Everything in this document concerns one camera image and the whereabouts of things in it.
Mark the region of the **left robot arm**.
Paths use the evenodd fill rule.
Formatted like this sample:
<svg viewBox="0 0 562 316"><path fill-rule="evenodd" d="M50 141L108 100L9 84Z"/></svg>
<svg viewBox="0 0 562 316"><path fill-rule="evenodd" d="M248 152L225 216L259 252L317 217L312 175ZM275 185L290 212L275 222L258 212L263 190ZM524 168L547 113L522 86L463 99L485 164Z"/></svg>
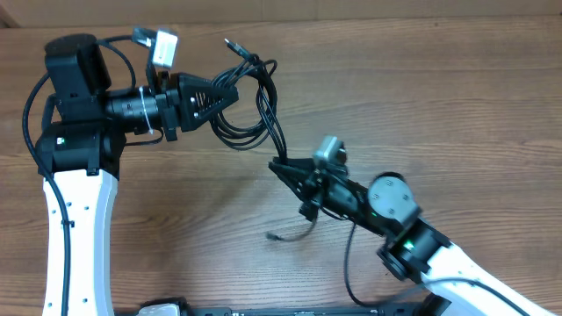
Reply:
<svg viewBox="0 0 562 316"><path fill-rule="evenodd" d="M46 315L111 315L110 232L127 135L174 141L235 103L238 91L171 72L176 35L139 29L148 50L148 84L112 90L102 52L115 39L78 33L45 47L53 84L30 152L43 178L48 211Z"/></svg>

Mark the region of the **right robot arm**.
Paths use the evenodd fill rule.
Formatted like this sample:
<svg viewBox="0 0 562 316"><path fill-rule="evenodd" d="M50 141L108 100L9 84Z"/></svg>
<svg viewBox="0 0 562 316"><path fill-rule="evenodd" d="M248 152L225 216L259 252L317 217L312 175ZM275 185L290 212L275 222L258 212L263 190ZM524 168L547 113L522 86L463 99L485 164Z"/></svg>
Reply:
<svg viewBox="0 0 562 316"><path fill-rule="evenodd" d="M348 220L384 238L377 254L399 280L430 294L420 315L546 315L548 310L482 269L458 245L422 218L402 175L385 172L369 187L353 182L342 163L276 158L270 170L296 195L299 211Z"/></svg>

